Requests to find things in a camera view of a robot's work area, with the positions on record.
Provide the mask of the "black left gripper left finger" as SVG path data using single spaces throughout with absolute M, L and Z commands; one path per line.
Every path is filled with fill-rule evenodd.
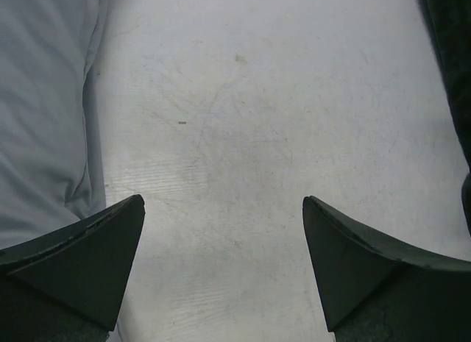
M 2 341 L 106 341 L 144 225 L 130 196 L 77 223 L 1 250 Z

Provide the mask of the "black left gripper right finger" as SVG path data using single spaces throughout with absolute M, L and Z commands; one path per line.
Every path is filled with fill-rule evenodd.
M 469 262 L 400 241 L 313 196 L 302 218 L 336 341 L 470 339 Z

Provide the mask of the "grey pillowcase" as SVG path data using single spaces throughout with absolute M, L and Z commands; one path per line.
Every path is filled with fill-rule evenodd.
M 107 0 L 1 0 L 1 246 L 102 211 L 95 94 Z

